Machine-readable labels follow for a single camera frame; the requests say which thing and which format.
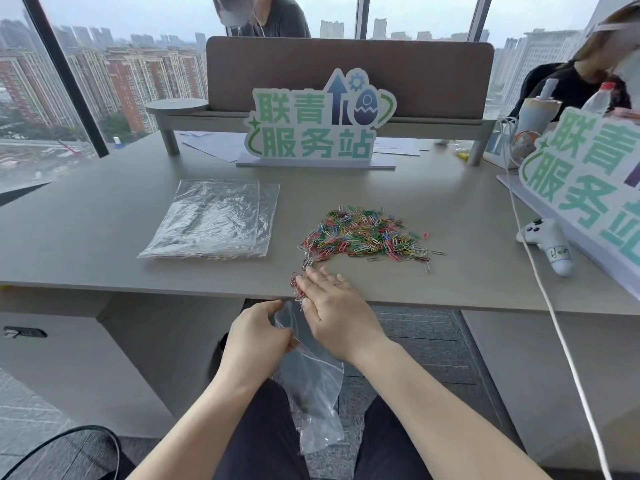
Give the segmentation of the person's left hand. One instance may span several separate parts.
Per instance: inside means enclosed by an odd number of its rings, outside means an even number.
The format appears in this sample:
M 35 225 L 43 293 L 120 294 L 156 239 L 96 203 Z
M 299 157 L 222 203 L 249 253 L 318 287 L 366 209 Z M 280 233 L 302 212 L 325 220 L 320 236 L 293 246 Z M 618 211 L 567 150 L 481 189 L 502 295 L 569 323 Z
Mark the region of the person's left hand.
M 256 304 L 242 311 L 230 327 L 215 379 L 232 390 L 256 391 L 286 354 L 260 347 L 257 315 Z

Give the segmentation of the person's right hand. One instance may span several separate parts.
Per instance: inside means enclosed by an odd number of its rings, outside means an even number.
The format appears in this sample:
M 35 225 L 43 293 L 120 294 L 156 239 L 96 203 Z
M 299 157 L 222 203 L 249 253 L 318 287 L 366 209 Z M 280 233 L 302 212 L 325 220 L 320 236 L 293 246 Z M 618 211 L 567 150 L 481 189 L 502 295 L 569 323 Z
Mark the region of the person's right hand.
M 353 288 L 350 310 L 324 320 L 308 320 L 313 335 L 334 357 L 357 368 L 389 356 L 396 345 L 386 336 L 364 298 Z

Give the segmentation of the clear plastic bag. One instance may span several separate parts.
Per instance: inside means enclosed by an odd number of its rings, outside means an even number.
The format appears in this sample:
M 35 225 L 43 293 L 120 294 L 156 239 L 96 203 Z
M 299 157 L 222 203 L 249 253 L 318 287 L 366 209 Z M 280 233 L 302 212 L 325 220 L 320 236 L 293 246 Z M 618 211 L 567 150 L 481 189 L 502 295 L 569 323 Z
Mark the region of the clear plastic bag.
M 300 451 L 305 456 L 323 451 L 344 439 L 337 410 L 344 364 L 313 336 L 297 301 L 286 301 L 273 323 L 291 329 L 297 343 L 280 360 L 275 378 L 289 398 Z

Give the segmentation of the person's left forearm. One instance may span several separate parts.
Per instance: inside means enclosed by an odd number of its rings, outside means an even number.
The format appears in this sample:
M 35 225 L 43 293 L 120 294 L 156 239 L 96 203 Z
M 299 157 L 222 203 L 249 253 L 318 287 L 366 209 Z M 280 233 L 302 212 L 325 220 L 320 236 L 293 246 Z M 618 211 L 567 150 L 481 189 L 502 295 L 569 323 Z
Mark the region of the person's left forearm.
M 127 480 L 212 480 L 240 419 L 271 373 L 221 368 Z

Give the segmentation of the person's right forearm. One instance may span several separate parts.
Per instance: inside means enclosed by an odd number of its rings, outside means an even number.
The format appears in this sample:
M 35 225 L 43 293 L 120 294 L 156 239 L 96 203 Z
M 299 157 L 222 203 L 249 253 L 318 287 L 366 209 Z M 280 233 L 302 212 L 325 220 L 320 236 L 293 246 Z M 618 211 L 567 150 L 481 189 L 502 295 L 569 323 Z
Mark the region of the person's right forearm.
M 523 450 L 398 343 L 361 342 L 345 360 L 388 404 L 434 480 L 550 480 Z

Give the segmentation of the pile of colourful paper clips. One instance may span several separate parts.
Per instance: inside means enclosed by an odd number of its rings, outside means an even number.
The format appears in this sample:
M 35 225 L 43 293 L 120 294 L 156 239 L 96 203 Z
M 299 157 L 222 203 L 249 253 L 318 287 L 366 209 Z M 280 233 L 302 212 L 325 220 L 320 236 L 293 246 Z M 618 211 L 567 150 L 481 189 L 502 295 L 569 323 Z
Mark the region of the pile of colourful paper clips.
M 447 253 L 426 247 L 428 233 L 408 231 L 402 219 L 386 214 L 383 208 L 339 206 L 326 213 L 321 222 L 298 245 L 303 267 L 318 264 L 336 255 L 376 262 L 421 263 L 430 272 L 433 256 Z

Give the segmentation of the stack of clear plastic bags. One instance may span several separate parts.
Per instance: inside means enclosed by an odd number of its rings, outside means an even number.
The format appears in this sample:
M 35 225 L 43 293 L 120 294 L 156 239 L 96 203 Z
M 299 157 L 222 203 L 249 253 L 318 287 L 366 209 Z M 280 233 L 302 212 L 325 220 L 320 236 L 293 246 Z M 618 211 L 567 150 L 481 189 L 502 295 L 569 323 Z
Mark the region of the stack of clear plastic bags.
M 180 181 L 139 258 L 230 260 L 267 256 L 280 185 L 258 180 Z

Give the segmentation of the person's black trousers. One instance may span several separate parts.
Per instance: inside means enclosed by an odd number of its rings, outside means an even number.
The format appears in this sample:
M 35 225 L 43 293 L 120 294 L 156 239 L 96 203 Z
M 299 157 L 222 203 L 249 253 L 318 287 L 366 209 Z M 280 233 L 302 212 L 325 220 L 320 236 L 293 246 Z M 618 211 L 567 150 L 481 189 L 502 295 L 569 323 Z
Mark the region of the person's black trousers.
M 288 396 L 267 379 L 236 427 L 213 480 L 311 480 Z M 434 480 L 403 425 L 377 395 L 364 414 L 353 480 Z

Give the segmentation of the white paper sheets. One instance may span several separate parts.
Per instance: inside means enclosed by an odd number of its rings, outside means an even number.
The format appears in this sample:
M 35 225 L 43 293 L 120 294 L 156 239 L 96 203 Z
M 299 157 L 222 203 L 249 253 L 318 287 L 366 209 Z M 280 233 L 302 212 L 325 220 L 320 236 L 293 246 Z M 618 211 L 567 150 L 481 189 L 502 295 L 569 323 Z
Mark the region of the white paper sheets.
M 184 145 L 222 161 L 236 162 L 248 154 L 243 133 L 183 131 L 179 135 Z
M 430 140 L 427 139 L 377 137 L 373 153 L 420 157 L 422 152 L 428 152 L 430 149 Z

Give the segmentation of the green and white standing sign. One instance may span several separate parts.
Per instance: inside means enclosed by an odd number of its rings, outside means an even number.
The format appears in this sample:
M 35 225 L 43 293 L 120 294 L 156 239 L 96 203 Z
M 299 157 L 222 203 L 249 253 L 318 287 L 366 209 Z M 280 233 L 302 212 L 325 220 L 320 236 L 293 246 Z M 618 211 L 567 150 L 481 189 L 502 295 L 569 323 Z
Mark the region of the green and white standing sign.
M 535 144 L 498 181 L 640 301 L 640 120 L 569 108 Z
M 374 144 L 397 100 L 364 69 L 334 69 L 322 89 L 255 88 L 252 97 L 236 166 L 395 170 Z

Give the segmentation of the brown desk divider panel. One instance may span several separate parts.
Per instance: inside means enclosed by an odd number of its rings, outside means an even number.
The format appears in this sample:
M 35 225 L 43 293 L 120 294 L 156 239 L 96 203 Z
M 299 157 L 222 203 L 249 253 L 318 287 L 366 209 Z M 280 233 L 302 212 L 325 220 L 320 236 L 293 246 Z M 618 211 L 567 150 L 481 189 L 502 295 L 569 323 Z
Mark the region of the brown desk divider panel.
M 249 112 L 255 88 L 323 89 L 335 69 L 358 68 L 396 97 L 398 117 L 478 120 L 493 58 L 482 42 L 211 37 L 209 106 Z

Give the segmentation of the white game controller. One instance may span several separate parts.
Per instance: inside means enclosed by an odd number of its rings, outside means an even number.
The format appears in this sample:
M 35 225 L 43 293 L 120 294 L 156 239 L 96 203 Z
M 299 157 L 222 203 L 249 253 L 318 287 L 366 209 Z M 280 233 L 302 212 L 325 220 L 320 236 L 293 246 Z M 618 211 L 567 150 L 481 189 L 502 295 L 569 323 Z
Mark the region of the white game controller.
M 516 240 L 538 247 L 556 274 L 563 278 L 570 277 L 573 269 L 571 249 L 560 224 L 554 219 L 533 220 L 517 232 Z

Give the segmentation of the white tumbler with straw lid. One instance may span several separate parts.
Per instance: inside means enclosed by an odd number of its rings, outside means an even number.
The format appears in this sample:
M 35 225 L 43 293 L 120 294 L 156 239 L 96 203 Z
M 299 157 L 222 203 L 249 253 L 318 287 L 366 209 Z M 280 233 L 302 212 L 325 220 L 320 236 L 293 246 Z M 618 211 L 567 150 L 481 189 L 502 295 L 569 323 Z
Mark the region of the white tumbler with straw lid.
M 558 82 L 556 78 L 547 79 L 540 94 L 526 98 L 521 106 L 516 133 L 510 143 L 510 159 L 516 166 L 535 150 L 535 141 L 558 115 L 562 103 L 553 98 Z

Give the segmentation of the clear bottle with red cap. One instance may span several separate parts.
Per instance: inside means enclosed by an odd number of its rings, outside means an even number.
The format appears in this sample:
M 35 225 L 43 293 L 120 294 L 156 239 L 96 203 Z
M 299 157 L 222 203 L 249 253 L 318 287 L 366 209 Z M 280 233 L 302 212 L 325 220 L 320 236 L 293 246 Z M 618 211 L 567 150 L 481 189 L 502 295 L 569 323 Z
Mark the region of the clear bottle with red cap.
M 615 88 L 615 82 L 603 82 L 597 92 L 583 104 L 581 110 L 590 114 L 604 115 L 610 108 L 612 92 Z

